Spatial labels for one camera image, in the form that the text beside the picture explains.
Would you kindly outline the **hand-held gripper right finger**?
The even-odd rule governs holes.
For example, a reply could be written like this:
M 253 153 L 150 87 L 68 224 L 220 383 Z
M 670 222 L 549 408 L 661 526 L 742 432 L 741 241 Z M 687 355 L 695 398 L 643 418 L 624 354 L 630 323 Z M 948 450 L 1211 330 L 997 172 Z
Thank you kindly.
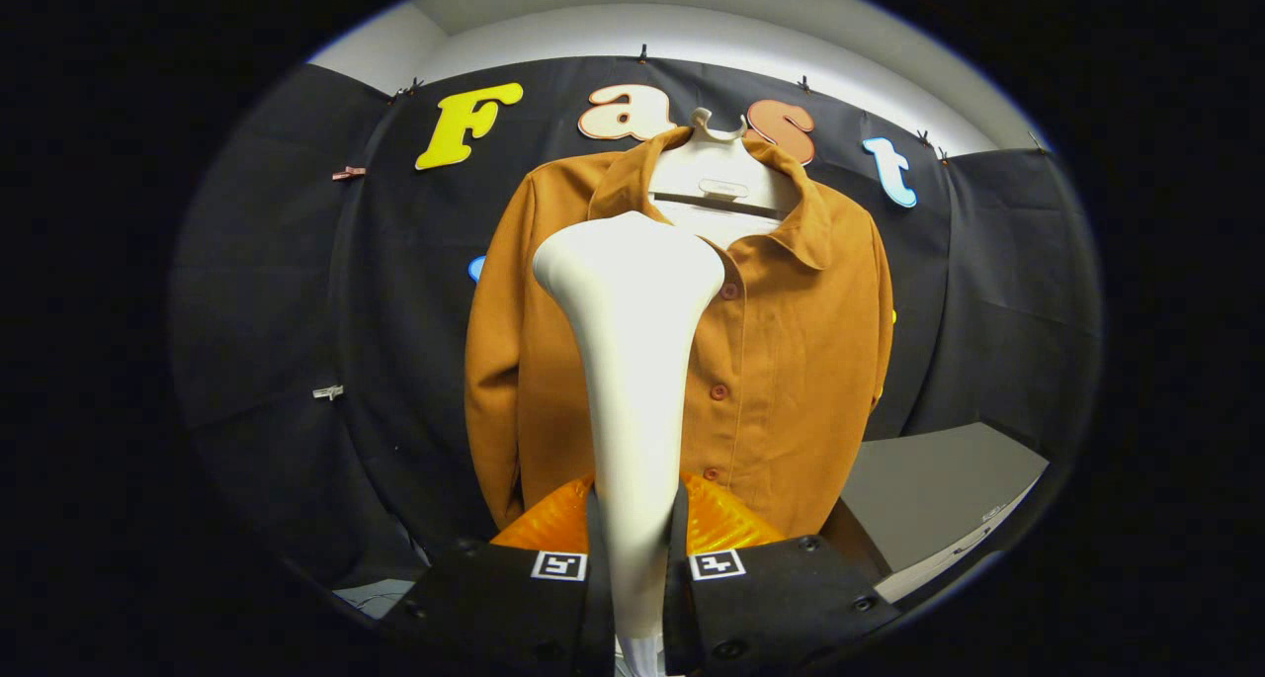
M 822 537 L 782 537 L 700 475 L 670 515 L 669 674 L 824 676 L 897 623 L 891 604 Z

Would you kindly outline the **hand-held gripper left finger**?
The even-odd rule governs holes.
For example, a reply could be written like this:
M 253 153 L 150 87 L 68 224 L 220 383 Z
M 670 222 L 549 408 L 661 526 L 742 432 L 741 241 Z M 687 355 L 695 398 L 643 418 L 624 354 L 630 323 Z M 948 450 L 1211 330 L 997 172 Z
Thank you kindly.
M 538 537 L 586 542 L 459 542 L 385 614 L 390 676 L 611 676 L 614 590 L 593 480 L 526 515 Z

